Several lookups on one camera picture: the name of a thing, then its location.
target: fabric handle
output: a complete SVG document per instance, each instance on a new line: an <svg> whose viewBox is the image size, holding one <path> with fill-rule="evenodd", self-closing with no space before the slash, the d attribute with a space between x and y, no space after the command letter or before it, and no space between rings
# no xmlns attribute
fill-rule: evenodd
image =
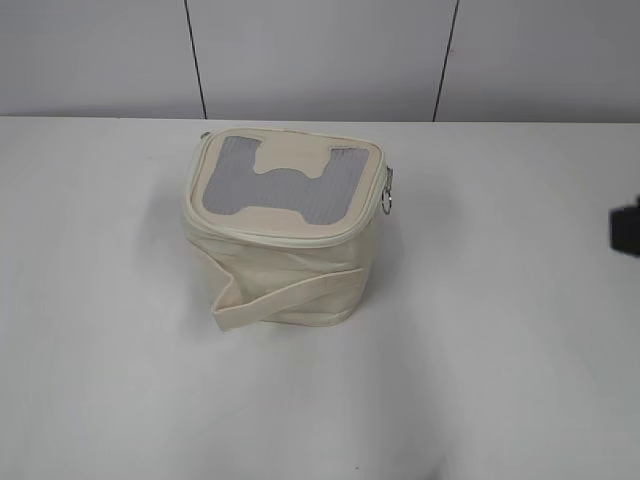
<svg viewBox="0 0 640 480"><path fill-rule="evenodd" d="M269 315L302 305L337 290L356 287L362 282L364 270L358 268L346 272L327 273L288 285L280 290L234 307L216 310L213 314L223 331L243 327Z"/></svg>
<svg viewBox="0 0 640 480"><path fill-rule="evenodd" d="M217 277L217 281L213 280L213 277L210 278L210 281L214 282L214 285L218 285L218 287L212 285L214 291L222 287L220 280L224 282L224 287L213 302L211 308L211 312L216 317L216 321L223 331L258 322L269 315L297 305L302 305L303 303L310 302L311 300L338 290L357 287L364 281L365 271L362 268L345 272L326 273L287 285L248 303L220 308L218 305L223 303L225 298L227 303L236 303L241 300L238 295L236 279L211 255L195 243L189 243L195 248L201 260L206 261L211 267L222 274L222 277Z"/></svg>

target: zipper pull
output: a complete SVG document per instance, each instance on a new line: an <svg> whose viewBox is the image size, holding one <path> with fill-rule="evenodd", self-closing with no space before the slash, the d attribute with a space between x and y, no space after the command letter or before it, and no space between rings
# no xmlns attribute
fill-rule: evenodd
<svg viewBox="0 0 640 480"><path fill-rule="evenodd" d="M385 215L389 215L391 213L391 206L393 202L391 201L391 187L393 184L393 168L387 167L387 180L384 184L384 189L382 190L382 211Z"/></svg>

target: metal ring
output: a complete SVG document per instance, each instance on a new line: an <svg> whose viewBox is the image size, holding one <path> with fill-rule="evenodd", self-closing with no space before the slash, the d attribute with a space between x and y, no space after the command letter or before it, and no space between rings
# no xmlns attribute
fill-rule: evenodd
<svg viewBox="0 0 640 480"><path fill-rule="evenodd" d="M393 202L391 201L391 190L385 188L382 191L382 211L385 215L389 215L391 213L391 206Z"/></svg>

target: gray mesh panel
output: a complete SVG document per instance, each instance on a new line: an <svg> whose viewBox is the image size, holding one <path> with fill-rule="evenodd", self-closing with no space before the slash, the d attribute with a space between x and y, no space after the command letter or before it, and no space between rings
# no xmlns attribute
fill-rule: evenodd
<svg viewBox="0 0 640 480"><path fill-rule="evenodd" d="M271 207L300 212L312 225L331 225L347 213L369 157L363 148L336 148L321 177L299 170L253 170L259 140L227 137L218 164L204 191L202 204L211 213L233 215L245 207Z"/></svg>

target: cream bag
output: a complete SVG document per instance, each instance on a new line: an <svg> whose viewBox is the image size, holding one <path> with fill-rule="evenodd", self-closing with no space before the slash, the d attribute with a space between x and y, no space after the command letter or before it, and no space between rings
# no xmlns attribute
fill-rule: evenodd
<svg viewBox="0 0 640 480"><path fill-rule="evenodd" d="M391 180L382 150L360 140L253 128L203 136L183 209L220 328L346 319Z"/></svg>

